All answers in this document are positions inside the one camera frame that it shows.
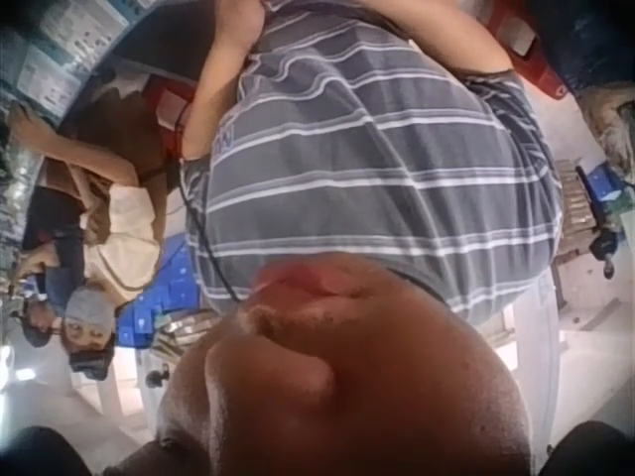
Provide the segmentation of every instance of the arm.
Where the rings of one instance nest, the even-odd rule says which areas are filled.
[[[13,104],[8,120],[12,137],[31,151],[77,166],[127,186],[139,186],[134,166],[112,152],[59,136],[28,107]]]
[[[454,74],[492,74],[513,68],[507,52],[478,21],[451,0],[360,0],[410,35]]]
[[[246,55],[214,44],[198,81],[190,118],[183,133],[185,160],[199,159],[211,151],[222,117],[236,103],[238,78]]]
[[[55,244],[45,243],[39,248],[27,253],[20,263],[18,263],[13,273],[13,278],[11,279],[10,289],[15,290],[20,280],[34,273],[41,272],[44,267],[58,268],[59,266],[60,258],[58,257]]]
[[[261,0],[216,0],[216,38],[198,81],[184,130],[185,160],[211,151],[222,117],[236,102],[238,78],[265,23]]]
[[[86,174],[77,166],[68,166],[68,171],[70,172],[72,181],[79,192],[79,198],[83,203],[84,209],[86,211],[92,210],[92,208],[97,204],[97,199],[92,191],[90,191],[90,184],[88,183]]]

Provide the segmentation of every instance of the elbow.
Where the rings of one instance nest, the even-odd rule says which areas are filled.
[[[126,166],[113,182],[121,186],[139,186],[139,177],[134,166],[132,164],[127,164]]]

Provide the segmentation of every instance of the shirt sleeve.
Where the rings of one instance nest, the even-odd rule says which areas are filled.
[[[209,177],[209,155],[194,160],[181,160],[181,185],[188,200]]]
[[[523,81],[516,71],[471,75],[462,79],[509,131],[514,143],[539,164],[555,172],[554,159],[545,141]]]

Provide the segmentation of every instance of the hair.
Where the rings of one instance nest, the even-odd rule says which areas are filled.
[[[24,333],[24,338],[33,347],[44,347],[51,340],[51,335],[53,335],[53,332],[50,329],[47,331],[42,331],[37,327],[32,326],[26,317],[21,318],[20,323],[22,324],[22,332]]]
[[[32,302],[25,304],[25,310],[23,315],[19,317],[20,324],[22,325],[22,332],[24,333],[24,338],[27,342],[29,342],[33,347],[40,348],[44,347],[51,340],[51,336],[53,335],[53,330],[40,330],[38,327],[31,325],[29,321],[29,308],[31,306],[39,306],[39,305],[48,305],[45,302]]]

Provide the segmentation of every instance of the t-shirt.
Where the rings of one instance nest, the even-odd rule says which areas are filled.
[[[277,2],[210,157],[184,164],[196,278],[220,311],[262,266],[376,260],[473,324],[548,269],[553,158],[513,71],[461,80],[347,2]]]
[[[84,246],[85,276],[105,278],[132,300],[152,281],[161,253],[152,223],[155,210],[145,188],[110,188],[110,234],[102,245]],[[85,217],[82,216],[82,227]]]

